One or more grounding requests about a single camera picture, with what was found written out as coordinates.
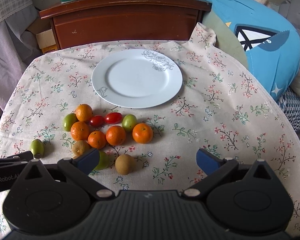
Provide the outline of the brown longan fruit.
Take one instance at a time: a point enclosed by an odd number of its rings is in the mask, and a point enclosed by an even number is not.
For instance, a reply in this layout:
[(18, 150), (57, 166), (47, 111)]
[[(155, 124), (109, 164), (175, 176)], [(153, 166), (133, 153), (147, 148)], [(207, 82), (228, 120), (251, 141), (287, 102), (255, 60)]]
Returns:
[(135, 160), (128, 154), (120, 155), (115, 160), (116, 171), (121, 175), (128, 175), (134, 171)]
[(79, 157), (83, 153), (87, 152), (89, 149), (90, 149), (90, 145), (86, 141), (80, 140), (73, 144), (71, 150), (75, 157)]

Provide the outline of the green jujube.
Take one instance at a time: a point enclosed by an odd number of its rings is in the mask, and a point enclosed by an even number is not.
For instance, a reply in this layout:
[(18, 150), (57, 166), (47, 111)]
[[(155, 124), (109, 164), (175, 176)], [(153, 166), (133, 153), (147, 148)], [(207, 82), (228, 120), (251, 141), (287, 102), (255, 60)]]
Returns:
[(100, 154), (100, 158), (99, 158), (98, 165), (94, 168), (95, 171), (106, 169), (110, 163), (109, 156), (105, 152), (100, 151), (99, 154)]
[(126, 132), (131, 132), (133, 128), (138, 124), (138, 120), (135, 115), (127, 114), (122, 120), (122, 127)]
[(68, 115), (66, 115), (63, 119), (63, 128), (66, 132), (70, 132), (71, 127), (74, 123), (76, 123), (77, 117), (75, 113), (70, 113)]
[(33, 157), (40, 159), (44, 156), (44, 144), (40, 139), (34, 139), (30, 144), (30, 151)]

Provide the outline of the orange mandarin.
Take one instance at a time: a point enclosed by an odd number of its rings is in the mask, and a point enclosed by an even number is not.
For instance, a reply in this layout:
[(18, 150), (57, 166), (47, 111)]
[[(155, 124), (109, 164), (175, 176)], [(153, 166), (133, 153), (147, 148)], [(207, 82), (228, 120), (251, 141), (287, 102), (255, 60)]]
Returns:
[(106, 143), (107, 143), (106, 135), (103, 132), (93, 131), (89, 134), (88, 144), (91, 147), (100, 150), (100, 149), (104, 148)]
[(70, 133), (75, 141), (87, 140), (90, 134), (90, 128), (85, 122), (78, 121), (71, 126)]
[(149, 125), (139, 123), (133, 128), (132, 136), (135, 142), (147, 144), (153, 139), (153, 130)]
[(112, 146), (122, 145), (126, 140), (125, 129), (121, 126), (111, 126), (106, 131), (106, 140)]
[(89, 122), (93, 117), (93, 110), (87, 104), (80, 104), (75, 110), (75, 115), (78, 121)]

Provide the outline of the red cherry tomato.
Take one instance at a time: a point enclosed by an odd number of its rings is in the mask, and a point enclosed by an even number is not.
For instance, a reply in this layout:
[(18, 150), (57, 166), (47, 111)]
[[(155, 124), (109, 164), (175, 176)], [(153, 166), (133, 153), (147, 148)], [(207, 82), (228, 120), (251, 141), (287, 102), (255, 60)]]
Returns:
[(105, 119), (106, 124), (113, 125), (113, 124), (121, 123), (123, 116), (119, 112), (113, 112), (113, 113), (107, 114), (104, 119)]
[(105, 119), (102, 115), (95, 115), (90, 119), (89, 124), (94, 128), (98, 128), (105, 124)]

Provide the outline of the white floral plate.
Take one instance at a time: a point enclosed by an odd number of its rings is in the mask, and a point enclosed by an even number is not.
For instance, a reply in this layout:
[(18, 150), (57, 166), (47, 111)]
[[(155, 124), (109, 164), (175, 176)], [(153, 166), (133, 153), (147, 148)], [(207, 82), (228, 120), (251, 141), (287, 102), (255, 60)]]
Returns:
[(148, 49), (130, 49), (102, 59), (91, 75), (99, 97), (125, 108), (150, 108), (175, 97), (183, 84), (180, 68), (169, 57)]

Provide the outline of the blue shark plush pillow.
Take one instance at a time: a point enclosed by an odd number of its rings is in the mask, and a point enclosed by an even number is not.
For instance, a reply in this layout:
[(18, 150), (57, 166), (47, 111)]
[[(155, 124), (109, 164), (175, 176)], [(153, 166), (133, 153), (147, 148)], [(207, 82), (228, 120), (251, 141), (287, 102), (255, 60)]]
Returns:
[(294, 26), (255, 0), (206, 1), (237, 38), (249, 72), (278, 100), (300, 68), (300, 36)]

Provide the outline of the cardboard box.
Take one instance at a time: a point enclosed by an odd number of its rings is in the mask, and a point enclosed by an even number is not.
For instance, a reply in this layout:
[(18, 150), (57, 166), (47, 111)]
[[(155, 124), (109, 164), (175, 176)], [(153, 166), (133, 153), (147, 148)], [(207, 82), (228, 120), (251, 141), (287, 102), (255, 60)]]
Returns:
[(38, 33), (36, 39), (43, 54), (58, 50), (52, 29)]

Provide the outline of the dark wooden cabinet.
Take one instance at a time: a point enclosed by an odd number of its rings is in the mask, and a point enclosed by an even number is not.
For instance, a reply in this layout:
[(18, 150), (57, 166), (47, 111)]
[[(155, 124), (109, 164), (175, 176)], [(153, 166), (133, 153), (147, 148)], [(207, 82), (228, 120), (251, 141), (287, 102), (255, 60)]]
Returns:
[(57, 47), (119, 40), (188, 40), (211, 3), (205, 0), (76, 0), (42, 10)]

